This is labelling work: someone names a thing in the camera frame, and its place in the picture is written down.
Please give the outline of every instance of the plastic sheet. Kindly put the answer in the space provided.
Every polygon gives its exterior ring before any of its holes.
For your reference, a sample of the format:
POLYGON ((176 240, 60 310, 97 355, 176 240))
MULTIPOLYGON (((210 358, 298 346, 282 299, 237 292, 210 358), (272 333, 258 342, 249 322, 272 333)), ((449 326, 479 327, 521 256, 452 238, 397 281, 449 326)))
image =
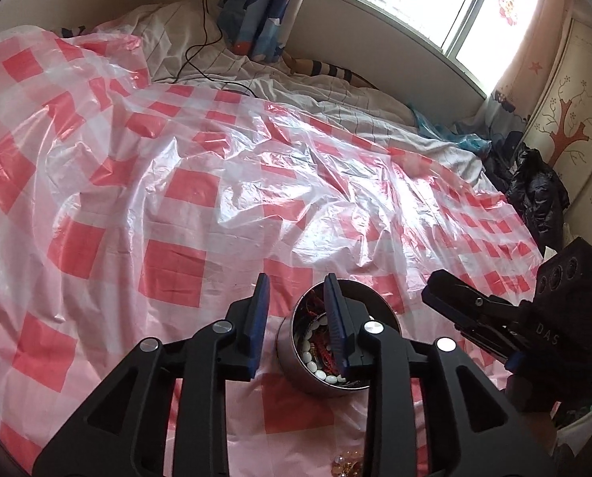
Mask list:
POLYGON ((301 293, 330 271, 371 285, 407 336, 453 336, 500 385, 501 365, 419 295, 446 268, 517 303, 540 262, 502 194, 419 154, 289 106, 150 84, 136 37, 0 34, 0 437, 27 468, 141 338, 191 336, 264 271, 261 368, 227 389, 231 475, 327 477, 362 442, 365 401, 282 377, 275 335, 301 293))

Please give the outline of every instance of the black puffer jacket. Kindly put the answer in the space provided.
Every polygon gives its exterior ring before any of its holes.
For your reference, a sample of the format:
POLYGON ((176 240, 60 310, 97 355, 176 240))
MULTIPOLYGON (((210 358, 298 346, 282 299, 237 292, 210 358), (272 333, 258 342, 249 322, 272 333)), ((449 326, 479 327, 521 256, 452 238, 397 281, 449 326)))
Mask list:
POLYGON ((561 179, 537 149, 522 145, 517 155, 517 171, 508 191, 512 204, 526 224, 539 251, 545 246, 555 251, 563 249, 563 212, 570 205, 567 190, 561 179))

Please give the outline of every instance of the metal container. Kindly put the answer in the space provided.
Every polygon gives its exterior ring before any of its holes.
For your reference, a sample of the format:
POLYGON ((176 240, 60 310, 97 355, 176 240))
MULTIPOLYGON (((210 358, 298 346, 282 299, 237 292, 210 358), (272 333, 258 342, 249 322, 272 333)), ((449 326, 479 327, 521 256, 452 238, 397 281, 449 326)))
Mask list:
MULTIPOLYGON (((400 332, 400 325, 396 315, 390 306, 370 287, 354 280, 338 280, 340 291, 343 296, 356 301, 361 301, 367 307, 368 313, 376 321, 394 328, 400 332)), ((354 387, 340 387, 328 384, 314 376, 301 360, 297 352, 297 345, 307 330, 310 322, 307 313, 304 311, 304 301, 307 294, 315 292, 318 296, 323 295, 323 283, 311 287, 299 300, 289 317, 282 320, 281 327, 276 336, 276 353, 285 377, 294 385, 309 394, 324 398, 335 398, 351 393, 362 392, 368 389, 368 385, 362 383, 354 387)))

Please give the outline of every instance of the window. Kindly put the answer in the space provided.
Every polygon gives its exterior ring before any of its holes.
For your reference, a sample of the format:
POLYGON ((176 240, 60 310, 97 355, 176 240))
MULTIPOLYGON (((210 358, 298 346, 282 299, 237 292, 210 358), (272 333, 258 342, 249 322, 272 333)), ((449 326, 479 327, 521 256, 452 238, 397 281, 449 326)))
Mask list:
POLYGON ((363 0, 424 37, 484 91, 510 64, 537 0, 363 0))

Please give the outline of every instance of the tree decal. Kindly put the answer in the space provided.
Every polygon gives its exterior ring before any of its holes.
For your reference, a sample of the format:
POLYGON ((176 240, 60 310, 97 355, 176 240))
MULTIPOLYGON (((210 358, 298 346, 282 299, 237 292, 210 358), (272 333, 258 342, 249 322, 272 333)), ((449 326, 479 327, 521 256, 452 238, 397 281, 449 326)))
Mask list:
POLYGON ((567 152, 576 165, 577 161, 586 163, 583 152, 577 149, 568 149, 575 142, 592 142, 592 137, 585 133, 586 127, 592 127, 592 116, 578 119, 577 114, 580 115, 580 107, 584 106, 584 100, 591 99, 592 94, 587 90, 587 82, 581 81, 583 91, 574 95, 572 98, 564 100, 563 87, 570 82, 570 77, 565 78, 559 82, 557 90, 558 98, 549 99, 549 113, 543 113, 542 117, 548 120, 546 124, 536 124, 535 129, 542 133, 547 133, 554 142, 554 152, 549 159, 548 164, 554 167, 554 164, 559 159, 563 152, 567 152))

